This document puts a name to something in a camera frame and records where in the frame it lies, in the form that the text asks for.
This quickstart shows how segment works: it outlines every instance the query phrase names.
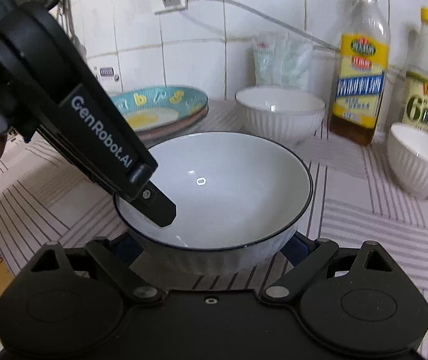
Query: bolt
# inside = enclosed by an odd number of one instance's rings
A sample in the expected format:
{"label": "bolt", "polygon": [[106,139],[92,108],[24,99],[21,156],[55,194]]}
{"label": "bolt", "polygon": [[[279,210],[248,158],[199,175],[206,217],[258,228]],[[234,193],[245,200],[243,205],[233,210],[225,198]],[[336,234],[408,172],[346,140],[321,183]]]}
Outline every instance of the bolt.
{"label": "bolt", "polygon": [[271,298],[285,298],[289,296],[289,290],[282,286],[272,286],[267,288],[266,295]]}
{"label": "bolt", "polygon": [[134,296],[140,299],[154,298],[158,293],[157,288],[150,286],[137,287],[134,290]]}

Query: vinegar bottle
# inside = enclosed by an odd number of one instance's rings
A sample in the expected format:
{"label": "vinegar bottle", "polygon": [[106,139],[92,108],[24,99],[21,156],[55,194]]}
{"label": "vinegar bottle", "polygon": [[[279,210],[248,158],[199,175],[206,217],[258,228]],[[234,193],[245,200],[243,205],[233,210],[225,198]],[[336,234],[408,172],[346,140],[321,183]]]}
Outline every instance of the vinegar bottle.
{"label": "vinegar bottle", "polygon": [[342,34],[330,131],[363,146],[374,137],[390,42],[377,0],[357,0]]}
{"label": "vinegar bottle", "polygon": [[402,123],[428,132],[428,8],[421,8],[421,31],[405,74],[405,98]]}

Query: cable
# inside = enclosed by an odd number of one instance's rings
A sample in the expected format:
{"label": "cable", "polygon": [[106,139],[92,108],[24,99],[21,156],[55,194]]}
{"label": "cable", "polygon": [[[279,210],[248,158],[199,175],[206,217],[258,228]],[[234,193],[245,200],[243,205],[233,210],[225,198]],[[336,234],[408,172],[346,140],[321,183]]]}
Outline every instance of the cable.
{"label": "cable", "polygon": [[207,0],[207,1],[219,1],[219,2],[223,2],[226,4],[233,5],[234,7],[242,8],[248,12],[253,13],[254,15],[260,16],[263,19],[270,21],[271,23],[277,24],[278,26],[286,28],[287,30],[290,30],[292,32],[295,32],[296,34],[301,35],[302,37],[307,38],[314,43],[320,44],[321,46],[325,47],[326,49],[333,50],[335,52],[340,52],[340,49],[333,46],[332,44],[324,42],[323,40],[316,38],[315,36],[312,36],[312,35],[304,32],[302,30],[299,30],[298,28],[293,27],[287,23],[284,23],[283,21],[280,21],[280,20],[278,20],[272,16],[266,15],[265,13],[262,13],[262,12],[258,11],[257,9],[249,7],[248,5],[242,4],[242,3],[234,1],[234,0]]}

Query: fried egg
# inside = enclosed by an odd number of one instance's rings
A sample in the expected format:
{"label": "fried egg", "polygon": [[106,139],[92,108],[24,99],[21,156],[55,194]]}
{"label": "fried egg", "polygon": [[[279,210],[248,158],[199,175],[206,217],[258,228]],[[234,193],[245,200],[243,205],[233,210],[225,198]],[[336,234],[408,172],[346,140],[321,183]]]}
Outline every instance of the fried egg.
{"label": "fried egg", "polygon": [[143,109],[126,116],[129,126],[134,131],[150,130],[174,122],[178,118],[179,112],[169,108]]}

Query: sticker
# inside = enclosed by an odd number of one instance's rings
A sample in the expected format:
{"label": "sticker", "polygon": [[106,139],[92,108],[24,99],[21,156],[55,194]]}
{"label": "sticker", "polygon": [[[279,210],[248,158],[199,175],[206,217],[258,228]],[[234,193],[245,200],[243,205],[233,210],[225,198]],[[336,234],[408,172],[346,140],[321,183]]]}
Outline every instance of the sticker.
{"label": "sticker", "polygon": [[169,102],[172,104],[179,104],[182,101],[183,95],[184,91],[176,91],[174,92],[174,96],[169,99]]}
{"label": "sticker", "polygon": [[343,35],[332,113],[362,127],[374,128],[387,64],[386,44],[359,34]]}
{"label": "sticker", "polygon": [[143,94],[134,93],[134,102],[138,107],[141,107],[143,105],[146,105],[147,103],[147,97]]}
{"label": "sticker", "polygon": [[408,71],[402,123],[428,132],[428,78]]}

